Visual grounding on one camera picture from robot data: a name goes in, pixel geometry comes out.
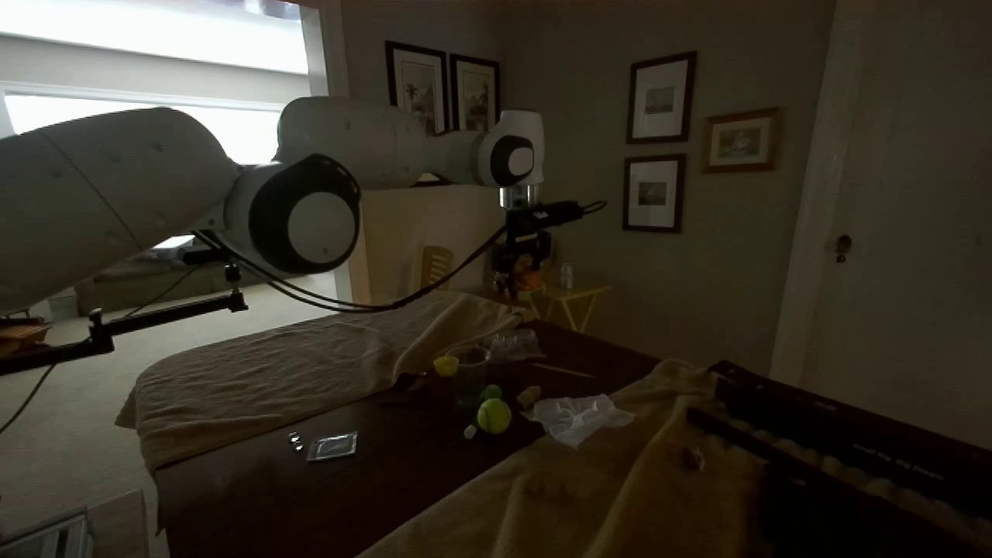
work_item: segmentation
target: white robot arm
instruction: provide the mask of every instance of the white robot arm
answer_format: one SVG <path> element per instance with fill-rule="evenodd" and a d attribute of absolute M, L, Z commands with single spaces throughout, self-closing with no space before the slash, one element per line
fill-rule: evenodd
<path fill-rule="evenodd" d="M 536 116 L 490 135 L 427 136 L 406 111 L 298 100 L 278 161 L 234 163 L 189 116 L 121 111 L 0 140 L 0 309 L 25 309 L 154 241 L 215 230 L 273 274 L 338 266 L 360 225 L 360 190 L 541 180 Z"/>

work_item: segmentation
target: picture frame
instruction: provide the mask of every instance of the picture frame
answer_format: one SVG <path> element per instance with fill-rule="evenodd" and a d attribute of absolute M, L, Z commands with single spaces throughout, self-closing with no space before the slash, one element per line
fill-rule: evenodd
<path fill-rule="evenodd" d="M 680 232 L 687 156 L 626 158 L 623 230 Z"/>
<path fill-rule="evenodd" d="M 630 69 L 630 142 L 689 140 L 697 52 L 635 62 Z"/>
<path fill-rule="evenodd" d="M 413 45 L 385 45 L 390 105 L 413 111 L 427 135 L 447 135 L 447 55 Z"/>
<path fill-rule="evenodd" d="M 490 129 L 501 119 L 501 62 L 451 55 L 453 73 L 453 128 Z"/>
<path fill-rule="evenodd" d="M 705 172 L 772 172 L 783 108 L 718 116 L 708 121 Z"/>

